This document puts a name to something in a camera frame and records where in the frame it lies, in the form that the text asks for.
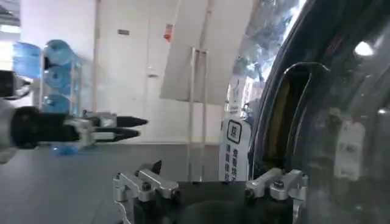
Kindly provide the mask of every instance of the screw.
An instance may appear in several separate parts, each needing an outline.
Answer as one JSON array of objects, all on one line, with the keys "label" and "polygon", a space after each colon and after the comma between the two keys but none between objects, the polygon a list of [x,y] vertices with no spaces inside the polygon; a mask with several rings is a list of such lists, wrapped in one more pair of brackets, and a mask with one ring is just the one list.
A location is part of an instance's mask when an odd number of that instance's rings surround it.
[{"label": "screw", "polygon": [[247,200],[253,199],[255,197],[255,192],[252,189],[246,189],[245,190],[245,198]]},{"label": "screw", "polygon": [[148,182],[144,182],[143,184],[142,184],[142,191],[149,191],[149,190],[151,190],[152,189],[152,186],[151,186],[151,184],[149,184]]},{"label": "screw", "polygon": [[281,189],[281,188],[284,188],[284,187],[285,187],[285,184],[284,184],[284,182],[283,182],[282,180],[277,180],[277,181],[274,182],[274,186],[275,186],[276,188]]},{"label": "screw", "polygon": [[172,201],[179,202],[181,198],[181,193],[178,190],[173,190],[171,193],[171,199]]}]

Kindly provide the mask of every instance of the dark floor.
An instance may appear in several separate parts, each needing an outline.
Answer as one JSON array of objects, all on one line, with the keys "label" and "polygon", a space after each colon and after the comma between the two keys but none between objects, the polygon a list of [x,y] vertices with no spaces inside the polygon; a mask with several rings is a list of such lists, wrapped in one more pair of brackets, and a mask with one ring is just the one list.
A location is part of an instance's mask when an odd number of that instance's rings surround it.
[{"label": "dark floor", "polygon": [[[199,151],[193,155],[197,164]],[[204,158],[204,180],[216,180],[218,147],[208,147]],[[19,151],[0,166],[0,223],[118,223],[112,176],[159,159],[162,176],[186,180],[185,145],[102,145],[68,157],[53,156],[49,150]]]}]

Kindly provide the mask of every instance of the standing sign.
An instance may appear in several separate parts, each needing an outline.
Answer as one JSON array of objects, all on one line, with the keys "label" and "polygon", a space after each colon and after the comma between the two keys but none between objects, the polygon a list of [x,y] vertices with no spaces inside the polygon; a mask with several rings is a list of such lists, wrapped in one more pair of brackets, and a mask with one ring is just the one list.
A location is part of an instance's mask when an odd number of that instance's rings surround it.
[{"label": "standing sign", "polygon": [[231,116],[223,121],[218,167],[220,181],[248,179],[250,133],[250,125],[238,117]]}]

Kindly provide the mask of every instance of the metal clamp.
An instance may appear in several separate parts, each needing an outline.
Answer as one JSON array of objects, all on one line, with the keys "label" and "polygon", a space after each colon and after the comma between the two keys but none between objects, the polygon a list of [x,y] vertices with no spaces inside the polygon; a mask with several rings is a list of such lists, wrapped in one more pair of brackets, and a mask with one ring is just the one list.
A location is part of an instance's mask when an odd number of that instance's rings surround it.
[{"label": "metal clamp", "polygon": [[77,146],[82,148],[90,146],[94,143],[93,138],[93,124],[91,121],[81,119],[81,118],[71,118],[64,121],[64,125],[73,126],[79,134],[79,140],[77,141]]},{"label": "metal clamp", "polygon": [[117,126],[115,113],[110,112],[84,112],[85,117],[97,117],[100,120],[100,126],[106,128],[114,128]]},{"label": "metal clamp", "polygon": [[179,188],[178,183],[166,180],[147,169],[141,170],[138,173],[138,177],[150,184],[153,184],[161,196],[166,199],[172,199]]},{"label": "metal clamp", "polygon": [[132,198],[139,201],[150,201],[154,198],[154,187],[132,174],[119,173],[114,177],[114,197],[116,201],[126,201],[126,190],[132,192]]},{"label": "metal clamp", "polygon": [[292,170],[282,177],[282,179],[273,182],[270,186],[270,195],[276,200],[286,200],[289,192],[293,188],[298,188],[303,181],[303,172]]},{"label": "metal clamp", "polygon": [[275,180],[282,176],[282,170],[272,168],[256,180],[248,181],[246,183],[246,194],[252,198],[260,198],[264,196],[264,190]]},{"label": "metal clamp", "polygon": [[[155,196],[155,189],[151,184],[131,174],[117,174],[113,179],[113,188],[114,202],[119,206],[123,224],[134,222],[134,198],[146,202],[153,200]],[[132,192],[130,198],[127,197],[126,190]]]},{"label": "metal clamp", "polygon": [[303,175],[298,187],[288,192],[288,195],[294,199],[293,224],[299,221],[302,216],[302,210],[306,208],[308,182],[309,176]]}]

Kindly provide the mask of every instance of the water bottle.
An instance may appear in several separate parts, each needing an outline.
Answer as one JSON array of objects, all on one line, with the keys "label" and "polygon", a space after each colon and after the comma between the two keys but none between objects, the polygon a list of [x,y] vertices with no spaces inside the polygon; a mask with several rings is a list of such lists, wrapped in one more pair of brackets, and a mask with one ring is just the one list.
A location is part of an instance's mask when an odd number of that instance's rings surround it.
[{"label": "water bottle", "polygon": [[68,65],[75,57],[70,46],[63,40],[51,40],[43,49],[44,55],[51,64]]},{"label": "water bottle", "polygon": [[56,156],[67,156],[78,154],[79,149],[70,143],[56,142],[51,145],[51,152]]},{"label": "water bottle", "polygon": [[44,81],[61,94],[68,96],[71,93],[71,71],[67,67],[53,66],[45,70]]},{"label": "water bottle", "polygon": [[13,44],[12,70],[30,79],[41,77],[41,49],[33,44]]},{"label": "water bottle", "polygon": [[43,98],[43,111],[48,113],[69,113],[69,99],[63,95],[50,94]]}]

